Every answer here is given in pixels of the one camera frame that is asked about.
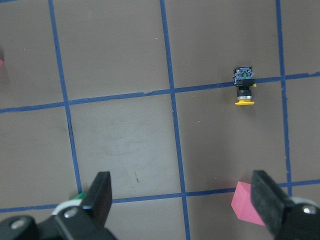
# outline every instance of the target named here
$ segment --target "brown floor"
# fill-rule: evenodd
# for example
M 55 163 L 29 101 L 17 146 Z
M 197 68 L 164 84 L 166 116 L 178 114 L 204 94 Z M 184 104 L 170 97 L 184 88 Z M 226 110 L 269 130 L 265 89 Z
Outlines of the brown floor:
M 230 203 L 256 169 L 320 203 L 319 12 L 315 0 L 0 0 L 0 220 L 40 222 L 110 171 L 119 240 L 271 240 Z M 253 106 L 234 104 L 243 66 Z

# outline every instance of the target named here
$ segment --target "screw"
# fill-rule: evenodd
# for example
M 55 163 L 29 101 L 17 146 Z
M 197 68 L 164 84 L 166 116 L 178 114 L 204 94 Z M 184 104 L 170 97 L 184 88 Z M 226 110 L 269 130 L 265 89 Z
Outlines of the screw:
M 302 210 L 305 214 L 316 214 L 317 208 L 312 205 L 303 205 Z
M 77 214 L 77 212 L 78 212 L 78 208 L 77 208 L 77 207 L 73 207 L 73 208 L 67 210 L 67 211 L 64 213 L 64 217 L 65 217 L 66 219 L 72 218 L 74 215 Z
M 12 224 L 11 224 L 11 228 L 12 229 L 18 229 L 18 228 L 20 228 L 20 227 L 22 227 L 23 225 L 25 225 L 25 220 L 24 219 L 18 219 L 18 220 L 16 220 L 16 221 L 14 221 Z

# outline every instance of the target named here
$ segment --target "pink block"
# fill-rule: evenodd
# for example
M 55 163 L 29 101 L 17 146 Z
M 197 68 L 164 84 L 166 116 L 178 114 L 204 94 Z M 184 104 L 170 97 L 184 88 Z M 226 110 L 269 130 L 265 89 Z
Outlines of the pink block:
M 238 181 L 231 206 L 238 219 L 265 226 L 255 207 L 251 203 L 251 185 Z

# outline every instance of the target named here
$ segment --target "green object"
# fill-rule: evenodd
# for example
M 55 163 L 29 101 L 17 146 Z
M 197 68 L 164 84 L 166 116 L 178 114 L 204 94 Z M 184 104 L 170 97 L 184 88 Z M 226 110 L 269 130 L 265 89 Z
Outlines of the green object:
M 85 195 L 86 195 L 86 193 L 82 192 L 78 196 L 75 196 L 74 198 L 72 198 L 72 200 L 74 200 L 74 199 L 83 199 L 85 197 Z

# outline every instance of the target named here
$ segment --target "blue tape grid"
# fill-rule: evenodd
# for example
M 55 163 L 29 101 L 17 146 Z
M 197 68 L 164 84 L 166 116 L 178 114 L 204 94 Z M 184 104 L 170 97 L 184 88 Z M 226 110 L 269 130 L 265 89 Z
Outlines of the blue tape grid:
M 18 0 L 0 0 L 0 3 L 12 2 L 12 1 L 18 1 Z M 116 94 L 116 95 L 109 95 L 109 96 L 100 96 L 100 97 L 91 97 L 91 98 L 69 100 L 68 95 L 67 95 L 64 71 L 63 71 L 63 64 L 62 64 L 62 57 L 61 57 L 61 52 L 60 52 L 59 37 L 58 37 L 58 30 L 57 30 L 57 25 L 56 25 L 56 17 L 55 17 L 53 0 L 48 0 L 48 4 L 49 4 L 51 24 L 52 24 L 52 33 L 53 33 L 53 37 L 54 37 L 56 60 L 57 60 L 61 90 L 62 90 L 62 95 L 63 95 L 63 102 L 55 102 L 55 103 L 41 104 L 41 105 L 34 105 L 34 106 L 3 108 L 3 109 L 0 109 L 0 114 L 1 113 L 8 113 L 8 112 L 25 112 L 25 111 L 34 111 L 34 110 L 41 110 L 41 109 L 64 107 L 65 113 L 66 113 L 66 118 L 67 118 L 67 124 L 68 124 L 70 146 L 71 146 L 71 151 L 72 151 L 72 160 L 73 160 L 77 190 L 79 193 L 81 193 L 82 186 L 81 186 L 79 166 L 78 166 L 78 161 L 77 161 L 75 140 L 74 140 L 74 135 L 73 135 L 73 130 L 72 130 L 70 106 L 71 105 L 78 105 L 78 104 L 85 104 L 85 103 L 103 102 L 103 101 L 109 101 L 109 100 L 115 100 L 115 99 L 131 99 L 131 98 L 141 98 L 141 97 L 148 97 L 148 96 L 170 94 L 171 100 L 172 100 L 172 110 L 173 110 L 172 116 L 173 116 L 174 134 L 175 134 L 176 152 L 177 152 L 177 158 L 178 158 L 177 161 L 178 161 L 181 192 L 180 193 L 171 193 L 171 194 L 151 195 L 151 196 L 120 198 L 120 199 L 114 199 L 112 202 L 114 204 L 118 204 L 118 203 L 139 202 L 139 201 L 148 201 L 148 200 L 182 198 L 185 235 L 186 235 L 186 239 L 190 240 L 191 237 L 190 237 L 190 228 L 189 228 L 187 197 L 232 193 L 235 191 L 235 188 L 224 188 L 224 189 L 215 189 L 215 190 L 207 190 L 207 191 L 186 192 L 184 171 L 183 171 L 182 152 L 181 152 L 181 143 L 180 143 L 180 135 L 179 135 L 176 93 L 233 87 L 234 83 L 233 82 L 222 82 L 222 83 L 216 83 L 216 84 L 207 84 L 207 85 L 175 88 L 173 66 L 172 66 L 172 60 L 171 60 L 171 51 L 170 51 L 168 22 L 167 22 L 167 16 L 166 16 L 166 5 L 165 5 L 165 0 L 160 0 L 160 8 L 161 8 L 162 25 L 163 25 L 163 33 L 164 33 L 164 42 L 165 42 L 165 51 L 166 51 L 166 60 L 167 60 L 168 78 L 169 78 L 170 88 L 156 90 L 156 91 L 149 92 L 149 93 L 135 92 L 135 93 Z M 302 78 L 320 77 L 320 71 L 315 72 L 313 74 L 299 73 L 299 74 L 286 75 L 285 63 L 284 63 L 284 49 L 283 49 L 281 0 L 275 0 L 275 6 L 276 6 L 276 22 L 277 22 L 280 76 L 259 78 L 259 79 L 256 79 L 256 81 L 257 81 L 257 83 L 260 83 L 260 84 L 271 83 L 271 82 L 280 82 L 281 83 L 287 182 L 280 183 L 279 186 L 280 187 L 287 187 L 288 194 L 291 196 L 292 195 L 292 187 L 320 184 L 320 179 L 292 182 L 291 163 L 290 163 L 290 141 L 289 141 L 289 126 L 288 126 L 288 106 L 287 106 L 287 94 L 286 94 L 286 90 L 287 90 L 286 89 L 286 81 L 294 80 L 294 79 L 302 79 Z M 57 204 L 0 208 L 0 213 L 21 212 L 21 211 L 27 211 L 27 210 L 54 209 L 56 206 L 57 206 Z

